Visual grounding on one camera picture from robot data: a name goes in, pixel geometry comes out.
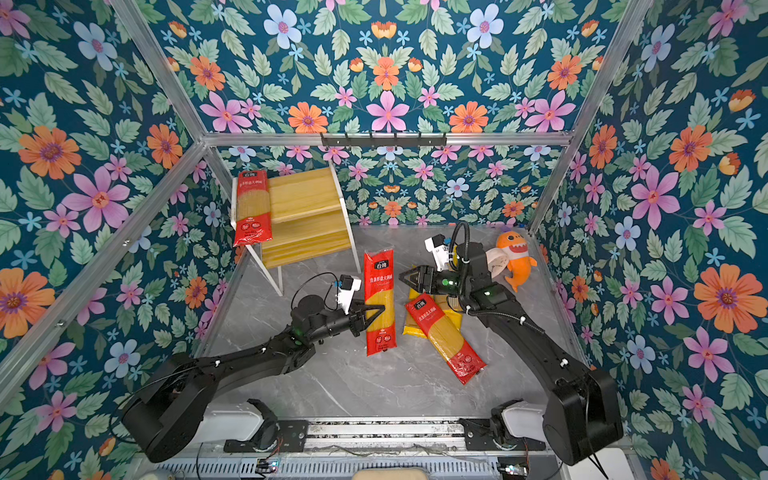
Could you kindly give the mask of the red spaghetti bag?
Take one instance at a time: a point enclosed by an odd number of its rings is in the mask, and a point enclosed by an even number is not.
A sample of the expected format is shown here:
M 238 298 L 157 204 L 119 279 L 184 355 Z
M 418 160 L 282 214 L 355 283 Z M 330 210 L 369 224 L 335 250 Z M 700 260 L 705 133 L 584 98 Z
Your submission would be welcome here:
M 238 175 L 234 220 L 235 247 L 264 243 L 273 238 L 271 197 L 266 171 L 245 171 Z
M 383 250 L 364 255 L 364 298 L 367 306 L 384 310 L 367 327 L 367 355 L 372 356 L 397 347 L 394 302 L 394 251 Z
M 431 296 L 412 289 L 409 291 L 403 334 L 427 339 L 456 378 L 466 385 L 486 367 L 486 363 Z

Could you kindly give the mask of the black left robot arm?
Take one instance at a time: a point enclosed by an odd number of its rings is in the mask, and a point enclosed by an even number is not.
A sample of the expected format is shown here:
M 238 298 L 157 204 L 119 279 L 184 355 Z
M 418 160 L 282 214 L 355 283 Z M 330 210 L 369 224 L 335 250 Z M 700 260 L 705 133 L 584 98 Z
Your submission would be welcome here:
M 255 400 L 230 410 L 213 408 L 217 397 L 301 368 L 318 343 L 346 331 L 358 337 L 385 310 L 358 299 L 331 310 L 322 297 L 307 295 L 291 309 L 285 329 L 261 345 L 217 356 L 170 357 L 121 408 L 119 421 L 153 463 L 194 444 L 248 441 L 262 429 L 270 410 Z

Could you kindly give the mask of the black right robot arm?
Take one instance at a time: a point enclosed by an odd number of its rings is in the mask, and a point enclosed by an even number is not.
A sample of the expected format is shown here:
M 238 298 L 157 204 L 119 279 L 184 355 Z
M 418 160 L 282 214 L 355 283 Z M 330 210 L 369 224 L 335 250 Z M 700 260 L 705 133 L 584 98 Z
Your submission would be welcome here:
M 425 248 L 434 265 L 399 276 L 418 294 L 406 309 L 457 378 L 467 382 L 485 364 L 437 303 L 439 296 L 504 340 L 547 394 L 543 404 L 513 400 L 500 406 L 491 417 L 497 442 L 507 437 L 544 442 L 573 466 L 623 438 L 613 377 L 561 348 L 517 298 L 537 264 L 524 238 L 510 231 L 487 249 L 472 241 L 467 223 L 461 222 L 450 237 L 426 239 Z

